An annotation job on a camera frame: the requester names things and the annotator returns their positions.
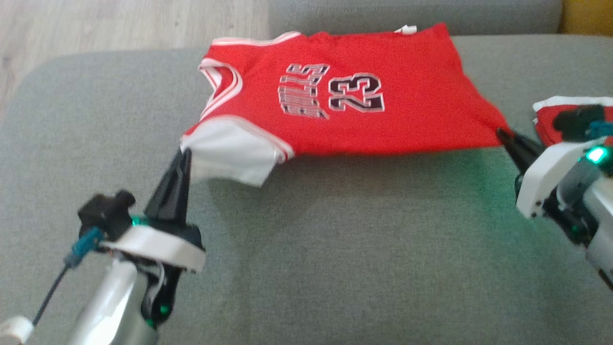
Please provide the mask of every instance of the cable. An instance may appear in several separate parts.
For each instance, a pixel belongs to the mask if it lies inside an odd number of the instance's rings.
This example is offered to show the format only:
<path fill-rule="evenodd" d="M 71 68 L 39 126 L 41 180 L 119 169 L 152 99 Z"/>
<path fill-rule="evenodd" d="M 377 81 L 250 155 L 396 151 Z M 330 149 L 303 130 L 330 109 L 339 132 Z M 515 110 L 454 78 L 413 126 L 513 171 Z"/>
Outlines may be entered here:
<path fill-rule="evenodd" d="M 153 303 L 155 302 L 155 298 L 158 296 L 159 291 L 162 289 L 162 286 L 164 285 L 164 278 L 165 278 L 164 265 L 162 265 L 162 263 L 159 261 L 156 261 L 156 264 L 158 265 L 158 269 L 159 269 L 158 284 L 150 288 L 149 291 L 147 291 L 147 294 L 145 295 L 145 301 L 146 301 L 145 312 L 147 314 L 147 317 L 151 317 L 153 313 Z"/>
<path fill-rule="evenodd" d="M 47 297 L 45 297 L 44 301 L 42 302 L 40 306 L 38 313 L 36 313 L 36 317 L 34 318 L 34 321 L 32 321 L 32 325 L 34 327 L 38 325 L 40 318 L 42 317 L 42 313 L 45 312 L 45 309 L 47 308 L 47 305 L 49 304 L 49 301 L 51 300 L 51 296 L 53 296 L 55 289 L 58 288 L 59 282 L 62 281 L 62 278 L 66 275 L 66 272 L 68 272 L 68 269 L 70 269 L 69 266 L 64 266 L 64 269 L 62 269 L 59 276 L 55 278 L 55 281 L 53 282 L 53 286 L 51 286 L 51 289 L 49 290 L 49 292 L 47 292 Z"/>

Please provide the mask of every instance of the gray couch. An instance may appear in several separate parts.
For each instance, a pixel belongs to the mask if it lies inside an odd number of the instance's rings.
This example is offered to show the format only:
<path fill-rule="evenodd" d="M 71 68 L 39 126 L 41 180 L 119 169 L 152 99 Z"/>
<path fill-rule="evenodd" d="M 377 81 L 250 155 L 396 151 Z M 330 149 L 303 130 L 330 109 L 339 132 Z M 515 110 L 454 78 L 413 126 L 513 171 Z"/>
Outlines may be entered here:
<path fill-rule="evenodd" d="M 397 1 L 391 12 L 373 4 L 335 15 L 348 23 L 340 26 L 308 19 L 317 2 L 273 3 L 273 31 L 374 30 L 388 18 L 385 29 L 447 20 L 456 33 L 548 33 L 560 10 L 554 1 L 484 0 L 499 7 L 483 12 L 478 22 L 487 25 L 477 29 L 470 16 L 487 6 L 464 11 L 464 26 L 452 23 L 458 10 L 411 17 L 411 5 Z M 508 18 L 504 4 L 523 7 Z M 532 5 L 553 12 L 519 15 Z M 378 19 L 351 23 L 366 10 Z M 481 93 L 533 138 L 534 102 L 613 90 L 613 39 L 454 42 Z M 142 210 L 210 94 L 195 71 L 205 49 L 70 56 L 26 78 L 0 128 L 1 313 L 36 310 L 77 234 L 76 210 L 93 193 L 127 188 Z M 613 343 L 613 293 L 554 224 L 519 215 L 515 175 L 494 148 L 301 158 L 262 188 L 196 183 L 188 217 L 208 262 L 181 280 L 161 344 Z M 63 343 L 107 263 L 91 256 L 68 275 L 31 344 Z"/>
<path fill-rule="evenodd" d="M 271 34 L 388 31 L 444 21 L 452 35 L 553 34 L 562 0 L 270 0 Z"/>

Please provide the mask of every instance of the jersey armhole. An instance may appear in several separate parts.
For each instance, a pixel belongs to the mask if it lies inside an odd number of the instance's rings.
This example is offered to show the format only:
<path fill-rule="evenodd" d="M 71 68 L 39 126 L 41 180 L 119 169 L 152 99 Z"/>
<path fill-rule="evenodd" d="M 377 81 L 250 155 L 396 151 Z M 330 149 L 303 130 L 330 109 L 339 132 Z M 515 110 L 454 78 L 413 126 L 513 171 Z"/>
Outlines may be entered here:
<path fill-rule="evenodd" d="M 224 76 L 219 69 L 227 69 L 231 73 L 232 80 L 229 83 L 224 80 Z M 202 120 L 213 110 L 240 93 L 243 88 L 243 78 L 230 64 L 206 57 L 202 59 L 198 70 L 207 78 L 213 88 L 213 94 L 209 97 L 207 105 L 200 115 Z"/>

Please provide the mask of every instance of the jersey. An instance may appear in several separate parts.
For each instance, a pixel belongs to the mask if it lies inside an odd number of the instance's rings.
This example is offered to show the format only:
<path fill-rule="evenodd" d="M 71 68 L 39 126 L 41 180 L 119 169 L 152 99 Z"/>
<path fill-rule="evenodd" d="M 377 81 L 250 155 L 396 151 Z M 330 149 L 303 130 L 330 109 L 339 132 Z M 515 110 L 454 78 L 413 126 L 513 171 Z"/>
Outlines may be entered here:
<path fill-rule="evenodd" d="M 532 108 L 536 112 L 535 130 L 546 146 L 562 142 L 562 132 L 554 128 L 554 120 L 559 113 L 573 110 L 578 106 L 600 104 L 604 107 L 604 119 L 613 122 L 613 98 L 611 97 L 565 97 L 553 96 L 544 101 L 534 103 Z M 605 142 L 613 145 L 613 137 Z"/>
<path fill-rule="evenodd" d="M 507 127 L 463 73 L 444 24 L 415 34 L 216 39 L 199 69 L 214 94 L 182 147 L 204 174 L 249 184 L 295 155 L 487 147 Z M 232 162 L 212 162 L 223 155 Z"/>

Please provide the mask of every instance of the red cloth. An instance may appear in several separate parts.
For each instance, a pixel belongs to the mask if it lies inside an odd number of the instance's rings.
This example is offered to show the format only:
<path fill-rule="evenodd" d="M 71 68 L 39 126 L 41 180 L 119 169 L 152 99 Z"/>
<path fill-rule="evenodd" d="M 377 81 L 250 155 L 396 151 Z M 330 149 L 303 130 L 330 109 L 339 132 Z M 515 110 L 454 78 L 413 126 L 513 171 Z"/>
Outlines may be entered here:
<path fill-rule="evenodd" d="M 560 112 L 588 104 L 602 104 L 605 120 L 613 122 L 613 98 L 610 97 L 554 96 L 535 103 L 533 106 L 536 112 L 535 129 L 543 144 L 551 146 L 562 142 L 562 132 L 554 129 L 554 119 Z M 612 145 L 613 138 L 607 138 L 606 143 Z"/>
<path fill-rule="evenodd" d="M 217 39 L 200 70 L 215 94 L 184 138 L 231 115 L 296 155 L 389 155 L 496 146 L 508 127 L 463 73 L 444 24 L 410 36 Z"/>

